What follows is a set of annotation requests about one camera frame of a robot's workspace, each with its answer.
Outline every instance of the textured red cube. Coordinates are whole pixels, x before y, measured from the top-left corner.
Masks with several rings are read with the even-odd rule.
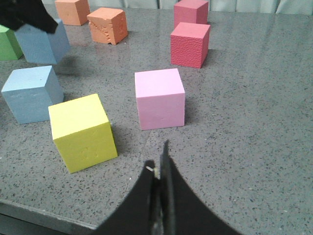
[[[209,24],[184,23],[171,33],[171,64],[201,68],[209,48]]]

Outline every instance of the foam block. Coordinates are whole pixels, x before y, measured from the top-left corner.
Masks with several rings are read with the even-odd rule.
[[[14,32],[0,25],[0,60],[18,60],[22,55]]]
[[[117,157],[98,94],[49,107],[52,138],[70,173]]]
[[[185,91],[178,69],[136,72],[135,90],[142,130],[184,125]]]
[[[171,33],[171,64],[201,68],[209,48],[209,24],[179,23]]]
[[[88,21],[88,0],[56,0],[55,6],[63,24],[81,26]]]
[[[30,63],[57,64],[70,49],[61,19],[54,34],[46,33],[28,24],[15,32],[26,60]]]
[[[116,45],[128,35],[123,10],[101,7],[90,13],[87,18],[95,42]]]
[[[174,5],[174,28],[180,22],[207,24],[209,2],[181,0]]]
[[[49,120],[48,107],[64,98],[52,66],[12,71],[1,92],[19,124]]]

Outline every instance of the yellow cube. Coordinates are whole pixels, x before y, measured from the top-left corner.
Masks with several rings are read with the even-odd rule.
[[[70,173],[117,157],[98,94],[49,106],[52,138]]]

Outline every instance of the blue cube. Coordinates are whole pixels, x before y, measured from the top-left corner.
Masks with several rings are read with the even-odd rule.
[[[49,120],[48,107],[64,99],[52,66],[12,71],[1,93],[19,124]]]
[[[61,19],[54,34],[25,24],[15,32],[27,62],[57,64],[70,49],[67,33]]]

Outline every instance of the pink cube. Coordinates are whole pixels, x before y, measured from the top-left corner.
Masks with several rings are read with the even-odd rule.
[[[180,22],[207,24],[209,2],[204,0],[182,0],[174,5],[174,28]]]
[[[171,64],[201,68],[209,48],[209,24],[179,23],[171,33]]]
[[[135,90],[142,130],[185,124],[185,90],[178,69],[136,72]]]

